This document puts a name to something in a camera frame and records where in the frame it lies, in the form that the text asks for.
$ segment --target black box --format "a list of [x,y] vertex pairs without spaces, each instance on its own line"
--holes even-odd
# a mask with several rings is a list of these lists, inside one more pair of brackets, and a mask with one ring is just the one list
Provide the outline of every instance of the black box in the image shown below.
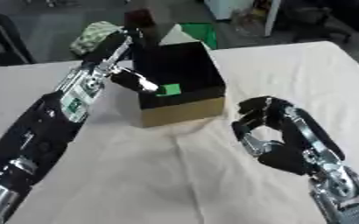
[[159,46],[137,52],[134,67],[159,85],[179,84],[181,94],[140,94],[145,127],[218,116],[226,85],[199,42]]

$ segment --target chair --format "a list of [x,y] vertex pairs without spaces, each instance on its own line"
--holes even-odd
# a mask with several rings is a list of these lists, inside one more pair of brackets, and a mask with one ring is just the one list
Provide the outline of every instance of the chair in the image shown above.
[[325,7],[322,1],[312,1],[313,4],[299,0],[285,1],[283,13],[287,22],[294,30],[292,42],[302,39],[327,39],[332,40],[334,34],[343,36],[343,43],[348,43],[351,34],[348,31],[336,27],[326,26],[331,17],[331,10]]
[[0,45],[5,50],[4,53],[0,53],[0,66],[35,63],[35,59],[20,38],[17,27],[8,17],[1,14]]

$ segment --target robotic hand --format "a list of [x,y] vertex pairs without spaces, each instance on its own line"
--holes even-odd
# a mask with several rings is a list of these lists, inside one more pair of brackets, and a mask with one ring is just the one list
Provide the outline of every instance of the robotic hand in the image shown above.
[[[342,161],[344,153],[303,109],[265,96],[240,103],[243,117],[232,123],[247,152],[263,165],[308,175],[310,196],[327,223],[359,224],[359,175]],[[267,126],[282,133],[283,143],[259,141],[251,131]]]
[[0,224],[55,166],[88,117],[88,108],[111,78],[141,93],[161,88],[117,65],[142,38],[138,30],[110,34],[50,94],[30,106],[0,139]]

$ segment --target table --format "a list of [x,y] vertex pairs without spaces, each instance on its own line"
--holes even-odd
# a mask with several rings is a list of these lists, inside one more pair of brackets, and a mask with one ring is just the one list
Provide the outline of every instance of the table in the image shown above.
[[[228,84],[222,116],[141,129],[137,96],[108,85],[76,141],[9,223],[324,223],[306,178],[260,165],[229,125],[244,99],[285,98],[312,114],[359,172],[359,65],[328,42],[211,57]],[[0,136],[75,65],[0,67]]]

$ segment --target green bag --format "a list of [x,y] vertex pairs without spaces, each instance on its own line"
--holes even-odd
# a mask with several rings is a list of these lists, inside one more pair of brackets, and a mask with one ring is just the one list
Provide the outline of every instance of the green bag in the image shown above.
[[214,27],[208,23],[185,23],[180,24],[182,31],[192,38],[204,42],[212,50],[217,49],[216,32]]

